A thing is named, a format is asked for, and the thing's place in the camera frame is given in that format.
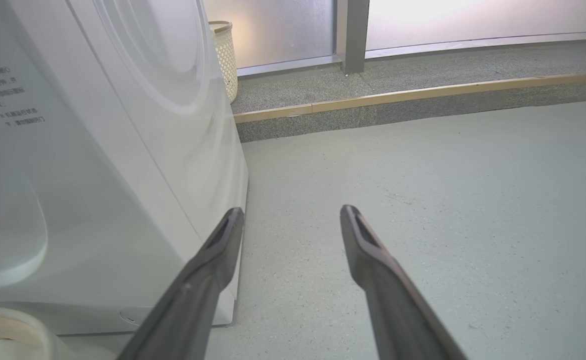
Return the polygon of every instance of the white cloth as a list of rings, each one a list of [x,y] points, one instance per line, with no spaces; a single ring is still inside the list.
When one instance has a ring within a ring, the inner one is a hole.
[[[71,349],[44,324],[24,312],[0,307],[0,360],[113,360],[93,346]]]

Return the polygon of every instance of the epoxy floor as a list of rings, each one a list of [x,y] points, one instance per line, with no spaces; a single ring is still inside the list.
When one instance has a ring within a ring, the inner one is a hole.
[[[243,150],[235,319],[211,331],[207,359],[377,358],[343,204],[359,207],[471,360],[586,359],[586,102]],[[127,337],[95,341],[117,350]]]

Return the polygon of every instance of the speckled floor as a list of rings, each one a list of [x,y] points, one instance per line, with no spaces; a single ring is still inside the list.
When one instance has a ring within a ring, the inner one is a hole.
[[[586,41],[427,52],[369,60],[363,73],[339,65],[240,78],[235,114],[453,84],[586,73]]]
[[[243,144],[236,314],[209,360],[375,359],[359,207],[471,360],[586,359],[586,102]],[[128,335],[74,337],[118,350]]]

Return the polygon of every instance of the washing machine door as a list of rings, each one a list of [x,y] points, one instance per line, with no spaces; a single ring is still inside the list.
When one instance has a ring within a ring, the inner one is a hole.
[[[248,172],[202,2],[69,3],[204,241],[227,209],[244,206]]]
[[[35,192],[0,162],[0,288],[35,273],[46,250],[47,228]]]

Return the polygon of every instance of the metal window frame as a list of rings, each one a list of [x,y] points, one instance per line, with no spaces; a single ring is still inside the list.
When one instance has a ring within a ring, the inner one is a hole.
[[[369,59],[445,50],[586,40],[586,32],[568,32],[561,34],[469,39],[366,50],[367,31],[369,27],[369,1],[370,0],[334,0],[333,55],[238,68],[238,77],[288,73],[302,69],[331,66],[332,64],[340,64],[341,71],[345,75],[350,75],[362,73],[364,71],[364,63]]]

